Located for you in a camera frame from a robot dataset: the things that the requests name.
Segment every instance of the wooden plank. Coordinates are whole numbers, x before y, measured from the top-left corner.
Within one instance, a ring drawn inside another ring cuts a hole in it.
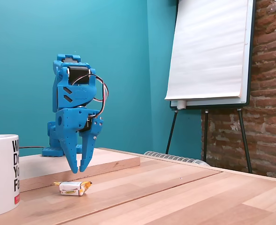
[[[242,203],[274,188],[275,181],[223,172],[66,225],[252,225],[271,212]]]
[[[258,209],[276,212],[276,187],[244,202],[244,204]]]
[[[82,155],[77,154],[80,165]],[[67,159],[42,157],[41,155],[20,157],[20,191],[28,191],[53,185],[54,181],[71,181],[102,173],[140,165],[140,157],[101,149],[94,149],[93,157],[84,172],[74,174]]]
[[[113,152],[123,152],[123,151],[108,149],[108,148],[100,148],[100,149],[113,151]],[[265,180],[276,181],[276,178],[273,178],[273,177],[266,177],[266,176],[261,176],[261,175],[257,175],[257,174],[251,174],[251,173],[246,173],[246,172],[222,169],[222,168],[218,168],[218,167],[214,167],[214,166],[192,164],[192,163],[181,162],[181,161],[176,161],[176,160],[172,160],[172,159],[165,159],[165,158],[158,158],[158,157],[153,157],[153,156],[141,155],[141,154],[137,154],[137,153],[133,153],[133,152],[123,152],[123,153],[133,155],[133,156],[140,156],[140,157],[144,157],[144,158],[149,158],[149,159],[157,159],[157,160],[166,161],[166,162],[174,162],[174,163],[178,163],[178,164],[182,164],[182,165],[206,168],[206,169],[209,169],[209,170],[215,170],[215,171],[227,172],[227,173],[233,173],[233,174],[240,174],[240,175],[244,175],[244,176],[248,176],[248,177],[256,177],[256,178],[261,178],[261,179],[265,179]]]
[[[20,205],[0,215],[0,224],[63,224],[117,205],[134,203],[136,199],[154,193],[164,193],[165,190],[181,187],[194,180],[214,177],[217,173],[204,168],[142,158],[140,166],[90,177],[93,185],[83,196],[60,195],[57,186],[22,192]]]

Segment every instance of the black cable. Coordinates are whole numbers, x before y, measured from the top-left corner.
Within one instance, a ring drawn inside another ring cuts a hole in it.
[[[42,149],[45,148],[43,146],[23,146],[23,147],[19,147],[20,149],[31,149],[31,148],[37,148],[37,149]]]
[[[97,80],[99,80],[99,81],[102,82],[102,105],[101,105],[101,109],[100,109],[100,111],[96,115],[90,115],[89,116],[89,118],[94,118],[94,117],[98,117],[104,111],[104,108],[105,108],[106,89],[105,89],[105,83],[104,83],[104,81],[99,76],[97,76],[96,74],[85,74],[84,76],[77,78],[71,85],[74,85],[79,80],[83,79],[84,77],[90,76],[90,75],[95,76]]]

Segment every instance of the teal wall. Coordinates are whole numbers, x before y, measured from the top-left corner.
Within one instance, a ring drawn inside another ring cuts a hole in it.
[[[48,145],[52,62],[78,54],[110,90],[97,146],[163,152],[173,117],[164,97],[175,9],[173,0],[0,0],[0,134]],[[199,158],[200,148],[199,112],[179,113],[171,153]]]
[[[153,150],[165,152],[174,113],[164,100],[176,19],[176,0],[147,0]],[[169,153],[200,159],[200,111],[179,111]]]

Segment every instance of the easel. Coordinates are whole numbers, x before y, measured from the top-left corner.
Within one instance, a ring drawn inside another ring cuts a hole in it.
[[[247,163],[247,169],[249,173],[253,173],[252,171],[252,165],[251,165],[251,160],[250,160],[250,154],[249,154],[249,148],[247,146],[246,142],[246,135],[245,135],[245,126],[243,124],[243,118],[242,118],[242,110],[241,108],[237,109],[238,116],[239,116],[239,123],[240,123],[240,129],[241,129],[241,135],[242,135],[242,140],[243,140],[243,145],[245,148],[245,158],[246,158],[246,163]],[[171,143],[171,138],[172,138],[172,133],[174,131],[175,123],[176,123],[176,116],[177,116],[178,110],[175,110],[174,114],[174,119],[172,121],[171,125],[171,130],[169,134],[169,139],[166,147],[166,152],[165,154],[168,154],[170,143]],[[205,110],[205,132],[204,132],[204,155],[203,155],[203,161],[206,162],[207,160],[207,134],[208,134],[208,114],[209,110]]]

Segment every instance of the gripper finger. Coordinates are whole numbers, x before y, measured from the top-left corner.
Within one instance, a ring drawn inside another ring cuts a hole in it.
[[[103,122],[104,121],[101,117],[94,118],[92,119],[90,130],[80,133],[80,136],[83,139],[80,172],[85,171],[92,159],[96,138],[97,135],[101,132]]]

